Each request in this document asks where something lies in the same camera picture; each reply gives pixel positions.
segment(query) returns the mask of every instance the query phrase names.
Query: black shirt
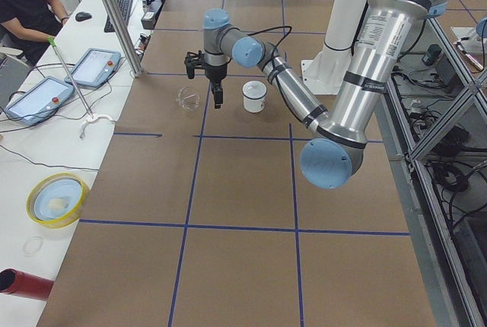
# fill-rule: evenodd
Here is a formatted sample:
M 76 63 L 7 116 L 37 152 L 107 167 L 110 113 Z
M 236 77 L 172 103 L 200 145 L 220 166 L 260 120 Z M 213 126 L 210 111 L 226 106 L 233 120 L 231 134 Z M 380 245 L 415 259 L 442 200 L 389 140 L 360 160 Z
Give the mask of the black shirt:
M 55 36 L 62 27 L 55 15 L 49 10 L 45 0 L 0 0 L 0 23 L 16 17 L 23 27 L 39 30 Z M 14 43 L 25 52 L 26 57 L 37 63 L 48 43 L 19 40 L 9 32 Z

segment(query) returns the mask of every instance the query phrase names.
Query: red object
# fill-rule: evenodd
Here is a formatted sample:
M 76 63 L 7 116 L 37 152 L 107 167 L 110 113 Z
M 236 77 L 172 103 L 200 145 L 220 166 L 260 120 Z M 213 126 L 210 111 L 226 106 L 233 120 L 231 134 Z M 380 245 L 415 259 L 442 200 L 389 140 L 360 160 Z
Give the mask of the red object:
M 7 268 L 0 272 L 0 293 L 47 300 L 54 281 Z

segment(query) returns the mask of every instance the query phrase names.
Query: blue joint cap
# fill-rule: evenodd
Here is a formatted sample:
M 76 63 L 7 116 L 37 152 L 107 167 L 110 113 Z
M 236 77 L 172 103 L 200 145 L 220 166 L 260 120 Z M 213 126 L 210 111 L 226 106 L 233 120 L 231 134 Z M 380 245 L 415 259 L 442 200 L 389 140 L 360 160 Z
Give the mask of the blue joint cap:
M 446 10 L 447 10 L 447 2 L 442 2 L 441 4 L 431 6 L 428 15 L 426 15 L 425 19 L 429 19 L 431 17 L 439 17 L 440 15 L 443 15 L 443 13 Z
M 230 15 L 223 9 L 210 9 L 203 18 L 203 29 L 218 29 L 230 23 Z
M 264 48 L 252 37 L 240 38 L 231 50 L 231 56 L 239 65 L 250 68 L 259 63 L 264 56 Z
M 315 138 L 306 143 L 299 161 L 304 177 L 322 189 L 338 188 L 352 176 L 349 154 L 329 139 Z
M 475 31 L 481 38 L 487 38 L 487 27 L 485 26 L 486 24 L 487 17 L 483 17 L 482 19 L 480 19 L 480 22 L 475 27 Z

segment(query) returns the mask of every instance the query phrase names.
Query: black mouse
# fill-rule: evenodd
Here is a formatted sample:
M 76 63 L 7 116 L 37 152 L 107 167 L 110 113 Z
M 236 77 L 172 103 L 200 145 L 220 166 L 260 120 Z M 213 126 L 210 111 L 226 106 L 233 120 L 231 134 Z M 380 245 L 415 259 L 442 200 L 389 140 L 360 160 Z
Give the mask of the black mouse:
M 91 19 L 91 14 L 87 13 L 86 11 L 80 11 L 75 15 L 76 21 L 86 21 L 87 19 Z

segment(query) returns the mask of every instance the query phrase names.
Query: white table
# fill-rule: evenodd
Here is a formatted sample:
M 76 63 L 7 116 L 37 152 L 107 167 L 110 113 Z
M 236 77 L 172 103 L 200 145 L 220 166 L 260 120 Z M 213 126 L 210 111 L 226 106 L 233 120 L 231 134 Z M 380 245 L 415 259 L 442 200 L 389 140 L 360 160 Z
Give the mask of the white table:
M 77 22 L 74 15 L 88 11 L 90 20 Z M 135 43 L 139 34 L 149 35 L 143 30 L 142 0 L 134 0 L 128 31 Z M 122 53 L 115 33 L 104 33 L 107 18 L 101 0 L 82 0 L 72 13 L 73 17 L 56 37 L 63 58 L 67 63 L 76 63 L 89 48 L 111 49 Z M 132 86 L 133 75 L 126 60 L 118 72 L 110 79 L 111 94 L 105 96 L 93 107 L 99 114 L 109 114 L 118 119 Z M 48 48 L 38 65 L 59 62 L 51 47 Z M 60 79 L 65 77 L 62 66 L 44 69 L 44 75 Z M 42 79 L 33 71 L 22 84 L 20 90 L 28 90 Z M 96 91 L 83 90 L 88 104 L 110 91 L 105 84 Z M 57 114 L 78 118 L 85 113 L 80 100 L 61 108 Z M 70 167 L 99 168 L 113 134 L 114 125 L 106 119 L 90 124 L 85 129 L 83 140 L 79 138 L 80 126 L 86 116 L 78 120 L 68 120 L 54 116 L 31 129 L 3 133 L 3 146 L 29 157 L 35 162 L 62 164 Z M 0 132 L 22 128 L 19 124 L 3 121 L 0 116 Z M 33 165 L 17 155 L 0 148 L 0 271 L 16 268 L 44 278 L 56 279 L 65 252 L 75 231 L 76 224 L 59 229 L 48 229 L 32 221 L 26 212 L 26 200 L 34 186 L 55 173 L 68 172 L 81 177 L 92 187 L 97 175 L 94 171 L 67 170 L 61 167 L 48 168 Z M 26 256 L 24 245 L 31 237 L 42 237 L 43 245 L 33 256 Z M 45 302 L 22 297 L 0 294 L 0 326 L 32 327 L 37 324 Z

